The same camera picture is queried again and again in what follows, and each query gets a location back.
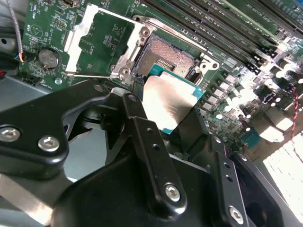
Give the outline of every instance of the ram slot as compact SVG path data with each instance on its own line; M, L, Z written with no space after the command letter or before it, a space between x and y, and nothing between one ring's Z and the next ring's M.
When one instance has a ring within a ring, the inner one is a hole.
M267 17L271 18L273 21L275 21L279 26L281 26L285 31L287 31L290 35L303 39L303 32L302 30L298 29L298 26L288 23L288 21L285 21L283 18L281 18L281 15L276 14L270 9L267 8L267 6L264 6L261 4L258 0L247 0L248 3L262 11Z
M218 48L220 51L223 53L233 57L237 61L241 62L243 65L247 65L249 62L255 60L251 57L250 54L246 54L245 52L242 51L242 49L238 48L237 46L231 44L228 40L224 39L221 37L219 34L216 32L212 31L209 28L205 28L200 25L200 22L193 19L190 15L185 14L184 12L181 12L179 9L171 5L167 1L162 1L165 3L165 5L168 5L172 7L173 9L176 9L178 12L180 12L183 17L180 17L180 15L172 12L165 6L161 5L159 2L156 2L154 0L143 0L145 4L155 8L159 12L161 12L163 15L170 17L177 23L181 24L182 26L186 27L187 30L192 31L195 33L198 37L201 36L202 39L206 40L209 44L214 45L216 48Z
M257 31L254 27L251 27L249 24L245 23L241 20L237 15L235 15L232 11L224 8L216 1L207 2L206 0L190 0L200 8L207 11L210 15L216 17L223 23L226 23L229 27L232 27L234 30L241 33L242 36L246 37L255 45L260 47L260 43L267 43L267 47L275 48L277 44L273 40L269 40L265 37L261 32Z
M167 0L175 7L178 7L182 11L191 15L194 19L202 21L203 25L214 30L216 33L220 34L229 42L233 43L235 46L245 50L251 56L254 56L256 50L262 51L262 47L255 45L250 40L246 39L240 33L235 31L232 27L228 27L225 23L219 21L215 17L209 15L205 10L198 7L194 3L188 0Z
M261 4L263 4L267 9L271 10L275 15L280 17L286 23L291 26L294 31L298 31L301 35L303 35L303 27L291 17L289 17L285 12L279 9L272 1L268 0L258 0Z

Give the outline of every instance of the motherboard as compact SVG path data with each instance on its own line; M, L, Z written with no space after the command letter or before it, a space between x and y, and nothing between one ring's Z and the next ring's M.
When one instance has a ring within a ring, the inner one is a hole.
M303 94L297 0L30 0L22 44L25 82L132 90L140 76L159 129L196 106L228 146L283 141Z

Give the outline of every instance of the screw hole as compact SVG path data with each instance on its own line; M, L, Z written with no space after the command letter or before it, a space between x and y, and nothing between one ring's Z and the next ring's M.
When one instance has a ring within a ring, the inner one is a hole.
M147 132L153 133L153 130L151 128L147 128Z
M230 169L231 167L229 166L229 164L227 164L226 162L224 162L224 165L226 168Z
M226 178L229 182L233 182L233 179L230 176L226 175Z
M152 148L154 148L155 150L160 150L159 145L156 144L156 143L154 143L154 144L152 145Z

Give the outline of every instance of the metal retention bracket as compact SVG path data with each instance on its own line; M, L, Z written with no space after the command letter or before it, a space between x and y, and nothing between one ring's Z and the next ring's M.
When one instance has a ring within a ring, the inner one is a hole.
M110 76L98 74L75 74L77 71L77 62L82 51L82 49L79 47L79 42L83 36L86 36L89 33L94 17L99 11L134 24L133 32L131 33L127 42L128 49L125 54L119 58L117 64L112 66L112 73ZM145 44L147 38L155 30L156 28L153 26L139 23L119 14L110 12L106 9L99 8L96 5L90 3L87 4L81 23L76 25L73 30L69 32L67 42L64 47L64 51L67 52L70 56L70 59L66 66L67 75L76 77L96 77L109 79L119 78L122 83L131 84L130 73L134 66L134 60L138 55L141 46Z

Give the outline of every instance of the mounting hole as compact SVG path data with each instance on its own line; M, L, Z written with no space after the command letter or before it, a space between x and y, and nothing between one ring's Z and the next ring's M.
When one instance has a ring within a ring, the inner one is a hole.
M228 176L228 175L226 175L226 179L227 179L229 182L233 182L233 179L232 179L230 176Z
M151 128L147 128L147 132L153 133L153 130Z
M229 164L227 164L226 162L224 162L224 165L226 168L230 169L231 167L229 166Z
M152 145L152 148L154 148L155 150L160 150L159 145L156 144L156 143L154 143L154 144Z
M129 74L129 70L128 69L123 69L122 73L125 74L125 75L128 75Z

